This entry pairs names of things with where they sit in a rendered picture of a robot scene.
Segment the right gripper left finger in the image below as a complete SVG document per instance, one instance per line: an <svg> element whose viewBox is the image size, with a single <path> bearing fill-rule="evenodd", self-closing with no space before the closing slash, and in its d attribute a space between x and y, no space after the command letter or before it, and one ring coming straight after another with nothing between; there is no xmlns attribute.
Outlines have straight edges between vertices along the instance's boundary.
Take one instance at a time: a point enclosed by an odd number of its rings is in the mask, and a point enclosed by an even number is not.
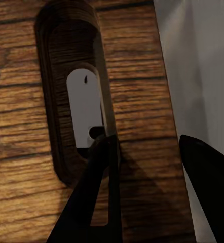
<svg viewBox="0 0 224 243"><path fill-rule="evenodd" d="M102 176L108 166L108 224L91 226ZM46 243L123 243L116 135L98 144Z"/></svg>

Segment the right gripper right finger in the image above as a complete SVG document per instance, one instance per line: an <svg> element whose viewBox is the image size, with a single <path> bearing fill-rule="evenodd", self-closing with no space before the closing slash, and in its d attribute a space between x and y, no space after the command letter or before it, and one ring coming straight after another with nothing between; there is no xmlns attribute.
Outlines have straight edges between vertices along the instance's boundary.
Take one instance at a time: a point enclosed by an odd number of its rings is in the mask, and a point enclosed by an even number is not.
<svg viewBox="0 0 224 243"><path fill-rule="evenodd" d="M224 243L224 155L195 137L181 135L182 164L217 243Z"/></svg>

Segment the cutting board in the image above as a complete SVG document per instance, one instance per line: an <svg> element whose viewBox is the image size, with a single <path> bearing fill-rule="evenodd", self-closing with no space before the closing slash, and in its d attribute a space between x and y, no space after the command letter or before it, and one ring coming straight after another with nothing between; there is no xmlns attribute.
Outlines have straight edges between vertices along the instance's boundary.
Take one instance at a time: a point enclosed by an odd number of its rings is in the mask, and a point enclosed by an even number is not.
<svg viewBox="0 0 224 243"><path fill-rule="evenodd" d="M197 243L154 0L0 0L0 243L46 243L79 178L64 160L48 40L101 35L120 158L123 243ZM91 226L108 224L109 176Z"/></svg>

